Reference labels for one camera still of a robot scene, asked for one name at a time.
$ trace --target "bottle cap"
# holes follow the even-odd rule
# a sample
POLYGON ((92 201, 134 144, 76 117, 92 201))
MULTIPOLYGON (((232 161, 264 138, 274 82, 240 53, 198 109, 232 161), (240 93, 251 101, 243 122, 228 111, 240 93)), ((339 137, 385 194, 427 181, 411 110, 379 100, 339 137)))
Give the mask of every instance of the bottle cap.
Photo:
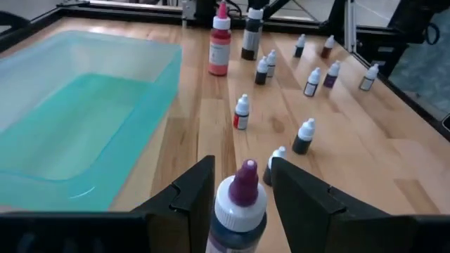
POLYGON ((269 69, 269 66, 267 65, 267 57, 263 56, 261 60, 259 60, 257 71, 259 73, 265 73, 269 69))
POLYGON ((313 72, 311 72, 311 74, 308 77, 308 82, 310 84, 319 84, 319 81, 321 79, 321 68, 316 67, 315 70, 313 70, 313 72))
POLYGON ((300 37, 298 37, 297 43, 296 43, 296 47, 304 47, 304 44, 306 42, 306 37, 304 34, 300 35, 300 37))
POLYGON ((231 19, 226 14, 226 2, 223 0, 219 4, 219 11, 212 20, 212 28, 218 30, 229 30, 231 26, 231 19))
POLYGON ((377 74, 378 74, 378 64, 376 63, 367 70, 366 78, 375 79, 377 78, 377 74))
POLYGON ((298 129, 298 138, 303 141, 312 140, 314 131, 316 130, 316 121, 313 118, 309 118, 307 121, 303 122, 302 127, 298 129))
POLYGON ((250 8, 250 9, 248 9, 247 17, 249 17, 251 19, 255 19, 255 20, 261 20, 263 14, 264 14, 263 9, 257 10, 254 8, 250 8))
POLYGON ((246 160, 235 176, 220 183, 214 213, 225 228, 243 233, 261 223, 266 206, 266 192, 258 183, 257 163, 246 160))
POLYGON ((275 50, 271 50, 267 56, 267 65, 275 65, 276 63, 276 52, 275 50))
POLYGON ((328 39, 326 39, 325 47, 326 48, 333 48, 334 45, 335 45, 335 36, 331 35, 331 36, 329 36, 328 39))
POLYGON ((339 75, 339 69, 340 69, 340 61, 336 60, 328 70, 328 74, 333 77, 337 77, 339 75))
POLYGON ((249 107, 248 96, 247 94, 243 94, 236 104, 235 112, 239 115, 248 115, 249 107))
POLYGON ((286 158, 286 148, 284 146, 281 146, 272 153, 269 161, 267 162, 267 166, 269 167, 269 169, 272 169, 272 158, 274 157, 286 158))

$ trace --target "teal plastic bin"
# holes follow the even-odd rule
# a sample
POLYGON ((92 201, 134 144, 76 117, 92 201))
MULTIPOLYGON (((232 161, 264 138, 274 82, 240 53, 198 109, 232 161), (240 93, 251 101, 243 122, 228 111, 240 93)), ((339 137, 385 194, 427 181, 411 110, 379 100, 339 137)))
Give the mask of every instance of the teal plastic bin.
POLYGON ((105 211, 170 107, 181 47, 61 32, 0 60, 0 206, 105 211))

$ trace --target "wooden surface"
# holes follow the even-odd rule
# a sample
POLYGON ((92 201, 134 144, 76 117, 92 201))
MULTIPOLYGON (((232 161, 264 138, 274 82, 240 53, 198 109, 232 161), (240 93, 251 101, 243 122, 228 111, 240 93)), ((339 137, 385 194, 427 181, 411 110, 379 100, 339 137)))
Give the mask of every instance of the wooden surface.
MULTIPOLYGON (((384 84, 369 92, 358 84, 366 69, 342 47, 330 59, 318 52, 324 38, 307 36, 300 60, 292 57, 297 36, 264 34, 259 57, 275 49, 275 77, 265 86, 253 83, 256 62, 240 59, 242 31, 233 32, 229 74, 207 73, 209 32, 156 24, 60 20, 9 51, 61 30, 86 30, 183 46, 179 93, 153 134, 117 197, 113 210, 130 210, 158 193, 205 155, 216 156, 216 187, 246 158, 259 163, 262 177, 267 160, 280 145, 288 160, 341 190, 391 214, 450 213, 450 144, 384 84), (342 61, 332 90, 319 87, 313 98, 302 89, 315 68, 325 72, 342 61), (238 97, 247 93, 250 121, 246 131, 231 125, 238 97), (317 129, 307 155, 290 150, 299 125, 316 118, 317 129)), ((268 224, 258 252, 289 252, 274 203, 269 198, 268 224)))

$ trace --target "metal frame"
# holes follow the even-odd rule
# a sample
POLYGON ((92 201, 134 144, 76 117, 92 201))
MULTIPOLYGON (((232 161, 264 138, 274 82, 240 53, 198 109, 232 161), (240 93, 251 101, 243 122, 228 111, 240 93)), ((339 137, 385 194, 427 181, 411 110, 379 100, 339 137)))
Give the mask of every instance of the metal frame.
MULTIPOLYGON (((284 5, 282 3, 287 2, 288 0, 278 0, 276 2, 277 4, 274 5, 275 7, 272 6, 273 8, 270 9, 270 13, 268 14, 274 13, 276 8, 281 8, 284 5)), ((352 10, 352 7, 346 6, 347 0, 335 0, 328 20, 325 22, 266 16, 263 30, 267 32, 284 32, 292 34, 304 33, 321 36, 334 34, 337 42, 345 45, 345 9, 348 8, 349 10, 352 10)), ((0 52, 5 51, 18 42, 30 37, 62 17, 123 20, 128 22, 158 22, 172 25, 181 25, 184 23, 184 25, 207 29, 211 28, 212 22, 209 18, 196 17, 196 19, 188 19, 183 15, 183 9, 181 7, 124 4, 106 1, 88 2, 82 0, 67 0, 52 11, 29 21, 27 25, 0 33, 0 52)), ((353 18, 349 18, 349 20, 354 24, 354 16, 353 18)), ((231 26, 232 29, 244 29, 245 16, 233 16, 231 26)), ((434 119, 421 106, 385 78, 393 70, 395 64, 397 64, 398 59, 407 48, 407 44, 422 43, 424 40, 423 35, 404 34, 392 28, 365 27, 360 25, 355 25, 355 27, 356 29, 354 29, 349 36, 353 43, 351 44, 351 50, 349 50, 349 52, 351 53, 357 49, 359 53, 354 53, 354 56, 366 67, 369 67, 371 63, 379 60, 379 58, 385 58, 386 64, 384 69, 381 68, 381 70, 384 71, 380 71, 380 79, 424 120, 450 140, 450 133, 442 129, 441 122, 434 119)))

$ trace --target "purple paint bottle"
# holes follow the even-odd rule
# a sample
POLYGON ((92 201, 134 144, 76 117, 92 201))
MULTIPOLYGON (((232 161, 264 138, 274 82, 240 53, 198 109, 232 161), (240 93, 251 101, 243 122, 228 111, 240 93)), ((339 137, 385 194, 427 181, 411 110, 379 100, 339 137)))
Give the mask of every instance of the purple paint bottle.
POLYGON ((339 75, 340 61, 336 60, 328 70, 328 73, 323 81, 323 86, 332 88, 335 85, 336 79, 339 75))
POLYGON ((246 160, 236 175, 223 180, 217 189, 206 252, 255 252, 267 224, 266 206, 257 163, 246 160))

